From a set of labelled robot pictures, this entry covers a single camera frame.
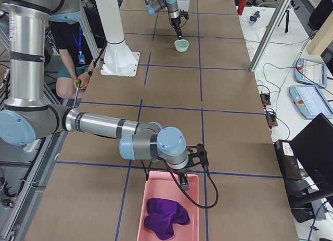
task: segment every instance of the pink tray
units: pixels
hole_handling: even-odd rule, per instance
[[[197,175],[188,174],[190,191],[188,195],[198,202],[199,178]],[[150,198],[165,198],[177,201],[188,212],[190,223],[188,225],[173,224],[174,235],[169,238],[172,241],[198,241],[199,240],[199,208],[193,205],[179,190],[170,173],[151,171],[146,182],[144,198],[142,202],[141,217],[137,241],[160,241],[156,234],[144,226],[144,219],[148,215],[146,207]]]

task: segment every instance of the small bowl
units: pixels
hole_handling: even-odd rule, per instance
[[[184,39],[177,40],[175,41],[175,47],[178,52],[185,52],[189,47],[189,42]]]

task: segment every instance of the white pillar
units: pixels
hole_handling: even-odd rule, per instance
[[[135,76],[140,57],[126,45],[117,0],[96,0],[107,40],[103,75]]]

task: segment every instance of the purple towel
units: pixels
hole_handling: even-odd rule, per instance
[[[173,223],[181,225],[189,223],[185,208],[173,200],[151,198],[147,202],[147,212],[149,216],[145,217],[144,225],[154,231],[161,240],[173,236]]]

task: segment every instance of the hand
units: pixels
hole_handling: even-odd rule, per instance
[[[84,72],[79,76],[79,79],[81,79],[81,87],[80,89],[86,89],[90,80],[90,75],[87,72]]]

